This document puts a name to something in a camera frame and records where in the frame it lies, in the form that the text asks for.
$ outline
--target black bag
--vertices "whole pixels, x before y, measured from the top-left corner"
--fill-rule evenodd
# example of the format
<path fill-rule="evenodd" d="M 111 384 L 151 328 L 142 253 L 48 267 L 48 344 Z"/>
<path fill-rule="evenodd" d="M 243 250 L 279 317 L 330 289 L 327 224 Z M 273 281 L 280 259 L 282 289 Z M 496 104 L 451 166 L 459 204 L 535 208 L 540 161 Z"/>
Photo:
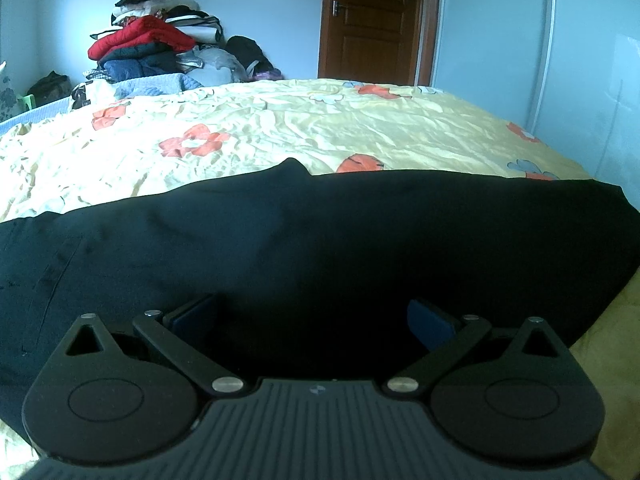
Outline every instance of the black bag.
<path fill-rule="evenodd" d="M 244 36 L 233 36 L 227 40 L 225 50 L 236 56 L 240 64 L 246 69 L 249 77 L 254 73 L 273 70 L 273 65 L 254 40 Z"/>
<path fill-rule="evenodd" d="M 48 76 L 43 77 L 29 88 L 28 93 L 33 94 L 35 97 L 36 106 L 42 106 L 69 97 L 71 91 L 72 86 L 69 77 L 52 71 Z"/>

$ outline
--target door handle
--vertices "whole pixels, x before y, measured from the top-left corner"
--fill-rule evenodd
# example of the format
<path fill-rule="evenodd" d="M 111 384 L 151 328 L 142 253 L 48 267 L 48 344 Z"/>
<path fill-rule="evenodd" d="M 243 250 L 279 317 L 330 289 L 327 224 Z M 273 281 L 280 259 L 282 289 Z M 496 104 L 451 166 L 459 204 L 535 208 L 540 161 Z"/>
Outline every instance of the door handle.
<path fill-rule="evenodd" d="M 340 14 L 340 9 L 347 9 L 348 7 L 341 4 L 338 0 L 334 0 L 334 3 L 332 5 L 332 15 L 338 16 L 338 14 Z"/>

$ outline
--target yellow floral bedspread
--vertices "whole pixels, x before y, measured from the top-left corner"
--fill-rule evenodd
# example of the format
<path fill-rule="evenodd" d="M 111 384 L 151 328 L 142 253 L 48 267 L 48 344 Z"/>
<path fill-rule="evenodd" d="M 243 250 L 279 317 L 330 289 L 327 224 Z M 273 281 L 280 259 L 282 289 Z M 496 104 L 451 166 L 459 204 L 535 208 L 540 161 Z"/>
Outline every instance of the yellow floral bedspread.
<path fill-rule="evenodd" d="M 436 89 L 261 81 L 90 105 L 15 126 L 0 137 L 0 221 L 161 193 L 288 157 L 312 174 L 437 169 L 589 177 L 516 124 Z M 640 273 L 572 347 L 607 407 L 593 459 L 616 480 L 640 470 L 639 333 Z M 8 466 L 28 460 L 16 435 L 5 441 L 13 454 L 0 452 L 0 480 L 10 477 Z"/>

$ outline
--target blue blanket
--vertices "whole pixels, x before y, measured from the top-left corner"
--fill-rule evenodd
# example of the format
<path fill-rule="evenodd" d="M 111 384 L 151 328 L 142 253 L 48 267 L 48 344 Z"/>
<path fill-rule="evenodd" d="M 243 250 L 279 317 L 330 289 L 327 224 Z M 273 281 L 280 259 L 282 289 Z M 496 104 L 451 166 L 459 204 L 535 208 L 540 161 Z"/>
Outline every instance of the blue blanket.
<path fill-rule="evenodd" d="M 69 99 L 64 98 L 17 115 L 4 123 L 0 123 L 0 136 L 7 133 L 16 124 L 39 123 L 40 121 L 44 121 L 44 119 L 53 118 L 58 114 L 66 114 L 68 106 Z"/>
<path fill-rule="evenodd" d="M 122 81 L 114 85 L 115 98 L 125 99 L 139 95 L 170 95 L 201 88 L 202 85 L 195 79 L 184 74 L 165 74 L 151 77 L 141 77 Z"/>

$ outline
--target ribbed plastic surface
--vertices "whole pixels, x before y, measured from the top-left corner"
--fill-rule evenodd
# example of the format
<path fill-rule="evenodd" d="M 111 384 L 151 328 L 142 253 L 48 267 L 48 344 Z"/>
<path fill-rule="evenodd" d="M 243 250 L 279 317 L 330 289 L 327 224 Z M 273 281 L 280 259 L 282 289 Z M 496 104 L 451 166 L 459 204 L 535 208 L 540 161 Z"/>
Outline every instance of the ribbed plastic surface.
<path fill-rule="evenodd" d="M 603 480 L 588 462 L 541 471 L 481 462 L 441 436 L 415 402 L 367 381 L 265 380 L 214 403 L 184 441 L 148 460 L 82 468 L 41 460 L 24 480 Z"/>

